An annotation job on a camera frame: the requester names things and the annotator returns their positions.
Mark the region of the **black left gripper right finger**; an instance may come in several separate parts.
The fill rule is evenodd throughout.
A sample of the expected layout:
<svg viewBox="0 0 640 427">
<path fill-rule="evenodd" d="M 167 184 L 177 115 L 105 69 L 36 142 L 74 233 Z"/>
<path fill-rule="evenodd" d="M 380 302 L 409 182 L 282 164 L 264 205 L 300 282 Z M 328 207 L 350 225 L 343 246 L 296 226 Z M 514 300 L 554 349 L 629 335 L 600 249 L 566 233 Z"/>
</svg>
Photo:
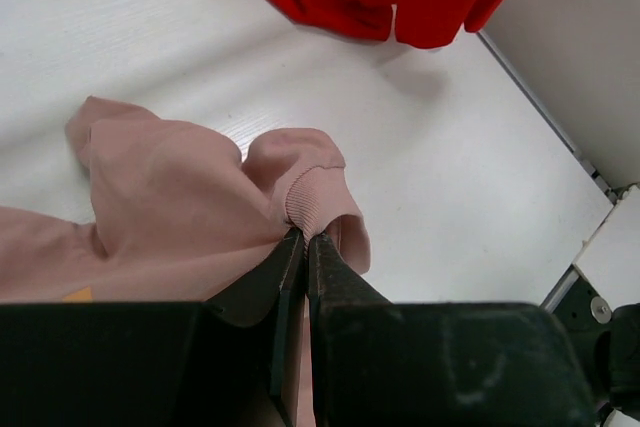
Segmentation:
<svg viewBox="0 0 640 427">
<path fill-rule="evenodd" d="M 527 303 L 393 303 L 326 235 L 309 245 L 320 426 L 591 426 L 558 320 Z"/>
</svg>

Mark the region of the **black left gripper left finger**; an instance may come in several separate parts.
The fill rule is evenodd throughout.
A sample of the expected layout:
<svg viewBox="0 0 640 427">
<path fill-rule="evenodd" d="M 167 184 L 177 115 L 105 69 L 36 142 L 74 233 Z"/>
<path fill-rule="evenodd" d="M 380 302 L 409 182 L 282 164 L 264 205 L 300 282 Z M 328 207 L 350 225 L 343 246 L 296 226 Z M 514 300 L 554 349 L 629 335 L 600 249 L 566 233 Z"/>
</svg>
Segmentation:
<svg viewBox="0 0 640 427">
<path fill-rule="evenodd" d="M 292 426 L 305 244 L 200 302 L 1 308 L 5 426 Z"/>
</svg>

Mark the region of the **pink printed t shirt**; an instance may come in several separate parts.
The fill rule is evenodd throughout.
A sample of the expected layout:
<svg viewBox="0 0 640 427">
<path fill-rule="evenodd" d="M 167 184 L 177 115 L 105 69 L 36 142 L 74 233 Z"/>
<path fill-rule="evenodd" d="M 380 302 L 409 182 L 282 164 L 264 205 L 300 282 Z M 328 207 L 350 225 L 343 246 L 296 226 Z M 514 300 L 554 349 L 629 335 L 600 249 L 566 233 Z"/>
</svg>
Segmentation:
<svg viewBox="0 0 640 427">
<path fill-rule="evenodd" d="M 369 269 L 344 158 L 322 131 L 271 130 L 241 152 L 208 128 L 90 97 L 66 135 L 95 218 L 3 208 L 4 301 L 206 300 L 294 227 L 306 239 L 329 235 L 354 271 Z"/>
</svg>

